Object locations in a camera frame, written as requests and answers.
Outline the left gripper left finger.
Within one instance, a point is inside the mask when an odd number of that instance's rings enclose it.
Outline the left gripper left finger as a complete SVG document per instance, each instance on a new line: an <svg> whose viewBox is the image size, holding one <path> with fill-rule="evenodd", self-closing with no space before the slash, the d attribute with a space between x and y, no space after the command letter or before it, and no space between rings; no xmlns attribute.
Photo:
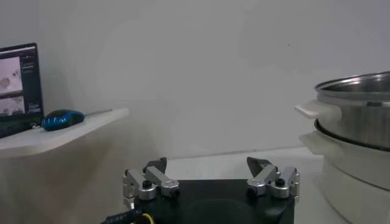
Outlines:
<svg viewBox="0 0 390 224"><path fill-rule="evenodd" d="M176 198L180 194L180 184L165 175L167 159L149 161L142 172L126 169L122 176L122 196L126 201L138 198L151 201L160 191L162 197Z"/></svg>

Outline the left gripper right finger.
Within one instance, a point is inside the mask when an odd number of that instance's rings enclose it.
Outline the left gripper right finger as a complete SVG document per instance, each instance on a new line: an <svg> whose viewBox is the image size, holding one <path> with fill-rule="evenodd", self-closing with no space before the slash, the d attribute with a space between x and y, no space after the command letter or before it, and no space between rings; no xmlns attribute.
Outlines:
<svg viewBox="0 0 390 224"><path fill-rule="evenodd" d="M258 198L267 193L274 198L298 198L300 192L300 173L295 167L280 170L266 159L247 157L252 178L247 180L247 194Z"/></svg>

